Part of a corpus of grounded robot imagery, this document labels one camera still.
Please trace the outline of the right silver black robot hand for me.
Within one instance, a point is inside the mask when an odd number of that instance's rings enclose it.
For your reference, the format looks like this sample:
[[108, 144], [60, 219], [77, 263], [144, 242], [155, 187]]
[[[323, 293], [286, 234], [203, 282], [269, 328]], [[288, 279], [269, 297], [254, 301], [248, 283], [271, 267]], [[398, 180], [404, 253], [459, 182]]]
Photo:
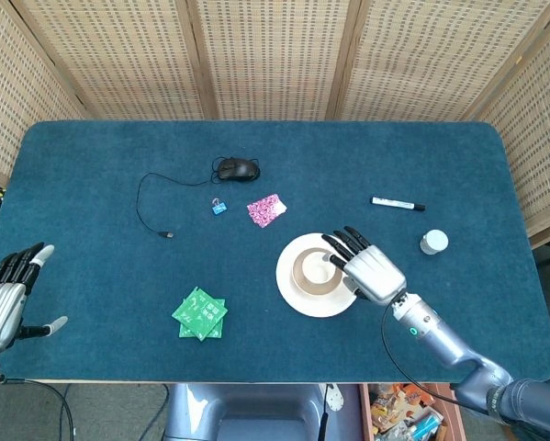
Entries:
[[355, 228], [344, 226], [320, 237], [333, 250], [329, 261], [343, 272], [357, 297], [387, 306], [405, 292], [404, 274]]

